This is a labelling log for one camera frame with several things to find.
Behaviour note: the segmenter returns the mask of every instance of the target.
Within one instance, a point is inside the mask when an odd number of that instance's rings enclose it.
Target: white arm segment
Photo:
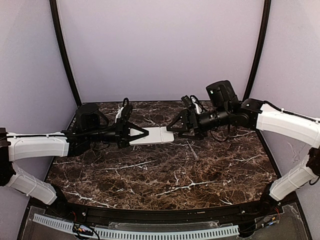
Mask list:
[[[6,184],[7,187],[14,188],[26,196],[34,197],[47,205],[51,205],[57,198],[56,190],[48,183],[45,183],[31,174],[22,170],[14,162],[12,163],[16,174]]]
[[[300,140],[313,148],[320,146],[320,123],[277,111],[269,104],[263,104],[258,114],[256,128]]]
[[[64,136],[50,136],[64,135],[61,132],[50,133],[47,136],[15,137],[20,135],[25,136],[27,134],[7,134],[7,136],[14,136],[7,139],[11,143],[9,146],[10,162],[25,158],[45,156],[65,157],[68,155],[69,143],[67,142],[67,138]]]
[[[283,177],[275,180],[272,183],[269,195],[276,201],[280,201],[310,180],[317,178],[318,176],[306,166],[308,160],[309,155],[306,155],[299,165],[295,166]]]

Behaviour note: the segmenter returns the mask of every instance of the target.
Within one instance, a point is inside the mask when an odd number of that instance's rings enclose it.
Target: table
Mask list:
[[[98,103],[114,121],[119,102]],[[130,122],[166,126],[184,106],[180,101],[132,102]],[[210,102],[203,105],[211,109]],[[213,133],[223,139],[227,128]],[[179,138],[172,143],[130,146],[97,144],[78,157],[56,157],[46,181],[61,187],[71,203],[132,210],[184,210],[256,201],[277,179],[254,131],[231,127],[217,142]]]

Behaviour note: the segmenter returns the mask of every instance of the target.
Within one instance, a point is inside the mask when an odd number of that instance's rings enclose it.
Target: wire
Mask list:
[[[36,137],[67,137],[66,135],[59,134],[30,134],[30,135],[9,135],[6,136],[8,139],[12,138],[36,138]]]
[[[265,223],[261,224],[261,226],[257,227],[256,229],[254,230],[251,230],[251,231],[241,231],[242,234],[250,234],[250,233],[254,233],[262,228],[264,228],[265,226],[270,226],[268,225],[269,223],[273,222],[274,220],[276,219],[276,217],[272,217],[271,219],[269,219],[268,221],[266,221]]]
[[[190,95],[190,98],[194,98],[195,103],[198,104],[204,112],[208,112],[208,110],[202,105],[201,101],[195,95]]]
[[[272,104],[271,102],[269,101],[263,101],[265,104],[268,104],[270,105],[271,107],[273,107],[275,110],[279,111],[279,112],[282,112],[284,114],[289,114],[289,115],[292,115],[292,116],[296,116],[296,117],[300,117],[300,118],[303,118],[303,119],[307,119],[309,121],[312,121],[312,122],[316,122],[317,120],[311,118],[311,117],[307,117],[307,116],[303,116],[303,115],[300,115],[300,114],[297,114],[297,113],[294,113],[292,111],[286,111],[286,110],[282,110],[281,108],[275,106],[274,104]]]
[[[129,105],[129,103],[130,103],[130,102],[129,102],[129,98],[127,98],[127,97],[124,98],[124,99],[123,99],[123,102],[122,102],[122,107]]]
[[[315,182],[311,182],[311,180],[310,180],[310,181],[309,181],[309,185],[310,185],[310,186],[315,185],[315,184],[319,181],[319,179],[320,179],[320,176],[318,176],[318,178],[315,180]]]
[[[279,220],[281,219],[280,212],[278,208],[275,208],[275,211],[278,213]]]
[[[219,142],[219,143],[224,143],[224,142],[228,141],[229,138],[230,138],[230,130],[231,130],[231,128],[230,128],[230,124],[229,124],[229,125],[228,125],[228,136],[227,136],[224,140],[220,140],[220,139],[216,138],[216,137],[212,134],[212,129],[210,130],[210,134],[211,134],[211,137],[212,137],[215,141],[217,141],[217,142]]]
[[[59,213],[57,213],[55,210],[53,210],[51,207],[48,207],[48,209],[50,209],[52,212],[54,212],[54,213],[55,213],[56,215],[58,215],[60,218],[65,219],[65,220],[68,220],[67,217],[68,217],[70,214],[73,214],[73,215],[74,215],[74,221],[73,221],[73,223],[82,225],[82,226],[90,229],[90,230],[96,235],[97,239],[100,240],[99,234],[98,234],[92,227],[87,226],[87,225],[85,225],[85,224],[77,221],[77,215],[76,215],[76,213],[75,213],[74,211],[70,212],[69,215],[63,217],[63,216],[61,216]]]
[[[100,151],[105,150],[105,149],[107,149],[107,148],[109,148],[109,147],[110,147],[110,143],[107,142],[107,143],[106,143],[106,147],[96,148],[96,142],[94,142],[94,145],[93,145],[93,147],[92,147],[92,151],[94,151],[94,152],[100,152]]]
[[[259,221],[255,222],[254,224],[252,224],[251,226],[247,227],[246,229],[240,231],[240,233],[246,234],[246,233],[247,233],[247,232],[245,232],[246,230],[249,230],[249,229],[251,229],[252,227],[256,226],[257,224],[261,223],[261,222],[265,219],[265,217],[267,217],[269,214],[270,214],[270,212],[267,213],[265,216],[263,216]]]

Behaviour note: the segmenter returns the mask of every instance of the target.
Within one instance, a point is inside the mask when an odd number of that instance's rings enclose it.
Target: white wall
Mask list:
[[[320,117],[320,1],[271,3],[252,98]],[[282,174],[307,154],[309,146],[275,133],[264,133]],[[297,191],[313,239],[320,239],[320,183]]]
[[[0,127],[16,133],[65,129],[76,104],[64,71],[49,1],[0,1]],[[49,158],[17,164],[43,179]],[[28,197],[0,187],[0,239],[17,239]]]
[[[209,99],[230,80],[242,99],[263,0],[60,0],[83,102]]]

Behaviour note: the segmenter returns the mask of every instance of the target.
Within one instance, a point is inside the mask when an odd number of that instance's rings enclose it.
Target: white cable tie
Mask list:
[[[29,197],[30,194],[31,194],[31,193],[36,189],[36,187],[38,186],[38,183],[37,183],[36,178],[35,178],[34,176],[32,176],[32,177],[33,177],[33,180],[34,180],[34,186],[33,186],[33,188],[26,194],[27,197]]]
[[[291,183],[293,186],[295,186],[297,189],[299,189],[300,187],[298,185],[296,185],[293,181],[291,181],[290,179],[290,173],[291,173],[292,170],[289,171],[289,174],[288,174],[288,181],[289,183]]]

